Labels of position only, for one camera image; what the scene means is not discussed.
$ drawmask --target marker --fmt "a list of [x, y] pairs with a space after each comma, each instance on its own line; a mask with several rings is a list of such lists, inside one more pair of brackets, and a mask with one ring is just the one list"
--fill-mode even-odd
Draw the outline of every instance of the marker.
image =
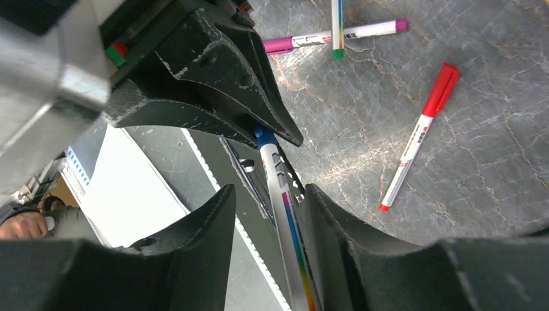
[[278, 153], [278, 142], [271, 131], [261, 126], [255, 129], [255, 135], [267, 176], [267, 188], [273, 206], [282, 263], [290, 290], [291, 308], [293, 311], [321, 311], [317, 289], [310, 274], [307, 254], [292, 208], [284, 164]]
[[333, 58], [340, 60], [345, 56], [343, 43], [343, 0], [331, 0], [331, 47]]
[[431, 125], [431, 122], [437, 112], [441, 111], [446, 103], [452, 89], [456, 85], [458, 78], [460, 77], [460, 71], [449, 63], [443, 63], [438, 77], [434, 82], [431, 93], [423, 107], [421, 112], [420, 119], [416, 124], [414, 133], [406, 148], [404, 148], [404, 154], [400, 157], [400, 163], [398, 164], [398, 169], [396, 170], [395, 176], [389, 185], [389, 189], [383, 198], [383, 201], [379, 204], [379, 209], [383, 212], [387, 212], [389, 207], [393, 204], [393, 201], [406, 177], [406, 173], [412, 165], [412, 161], [416, 157], [418, 150], [420, 149], [421, 143], [427, 134], [427, 130]]
[[[372, 25], [362, 25], [343, 30], [346, 39], [358, 39], [370, 36], [382, 36], [384, 34], [396, 34], [408, 30], [408, 20], [399, 18], [394, 21], [386, 21]], [[263, 45], [268, 55], [291, 52], [298, 47], [310, 47], [312, 45], [324, 45], [331, 41], [331, 31], [305, 34], [302, 36], [290, 36], [284, 38], [265, 40]]]

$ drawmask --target marble tabletop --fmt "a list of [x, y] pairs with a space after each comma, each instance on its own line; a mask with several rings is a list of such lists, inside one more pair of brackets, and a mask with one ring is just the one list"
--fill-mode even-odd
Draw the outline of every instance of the marble tabletop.
[[[329, 30], [329, 0], [252, 0], [263, 38]], [[398, 238], [506, 236], [549, 220], [549, 9], [534, 0], [344, 0], [344, 25], [402, 34], [271, 58], [304, 134], [282, 143], [305, 183]], [[440, 66], [461, 70], [391, 210], [378, 209]]]

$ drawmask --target pink marker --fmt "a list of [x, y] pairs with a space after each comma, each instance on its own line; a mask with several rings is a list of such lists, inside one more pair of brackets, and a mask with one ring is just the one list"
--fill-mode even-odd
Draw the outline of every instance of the pink marker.
[[[370, 36], [382, 36], [384, 34], [396, 34], [408, 29], [408, 20], [399, 18], [384, 23], [351, 27], [343, 30], [345, 39], [358, 39]], [[263, 41], [268, 55], [287, 53], [298, 47], [311, 45], [323, 45], [331, 41], [331, 31], [305, 34], [303, 36], [291, 36]]]

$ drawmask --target red marker tip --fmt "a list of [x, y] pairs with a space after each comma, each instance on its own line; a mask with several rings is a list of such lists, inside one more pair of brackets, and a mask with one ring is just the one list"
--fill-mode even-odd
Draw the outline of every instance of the red marker tip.
[[389, 206], [379, 204], [379, 209], [381, 209], [382, 212], [387, 212], [389, 210]]

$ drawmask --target white tape line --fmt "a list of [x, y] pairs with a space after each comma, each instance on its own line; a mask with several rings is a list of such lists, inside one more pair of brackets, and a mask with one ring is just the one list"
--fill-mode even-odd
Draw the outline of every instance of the white tape line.
[[[202, 157], [202, 154], [200, 153], [200, 150], [198, 150], [198, 147], [196, 146], [193, 138], [191, 137], [189, 131], [185, 128], [182, 128], [181, 131], [183, 131], [183, 135], [187, 139], [188, 144], [190, 145], [194, 155], [196, 156], [196, 159], [202, 166], [202, 169], [206, 173], [206, 176], [208, 176], [208, 179], [210, 180], [210, 183], [212, 184], [215, 191], [218, 191], [221, 187], [219, 186], [218, 181], [214, 177], [212, 171], [210, 170], [210, 167], [204, 160], [204, 157]], [[246, 233], [246, 230], [244, 230], [244, 226], [240, 223], [240, 220], [238, 220], [238, 217], [235, 216], [235, 222], [234, 226], [236, 227], [237, 232], [242, 237], [242, 240], [244, 240], [244, 244], [246, 244], [246, 247], [252, 254], [253, 259], [255, 260], [256, 264], [259, 267], [259, 270], [263, 274], [263, 277], [265, 277], [265, 280], [267, 281], [267, 284], [269, 285], [271, 291], [273, 291], [274, 296], [276, 297], [276, 300], [280, 304], [280, 307], [283, 311], [291, 311], [290, 306], [288, 305], [288, 302], [286, 302], [286, 299], [284, 298], [284, 295], [282, 295], [282, 291], [280, 291], [280, 288], [275, 282], [275, 279], [271, 275], [271, 272], [269, 272], [269, 269], [267, 269], [267, 266], [265, 265], [265, 262], [259, 255], [259, 252], [257, 252], [252, 240], [249, 238], [248, 233]]]
[[78, 158], [76, 157], [76, 154], [74, 153], [73, 149], [71, 147], [68, 147], [65, 150], [65, 155], [67, 156], [67, 162], [69, 163], [69, 166], [71, 167], [71, 170], [73, 174], [75, 175], [76, 179], [78, 180], [78, 183], [80, 184], [81, 188], [85, 190], [87, 186], [89, 185], [89, 177], [86, 174], [84, 168], [80, 164]]

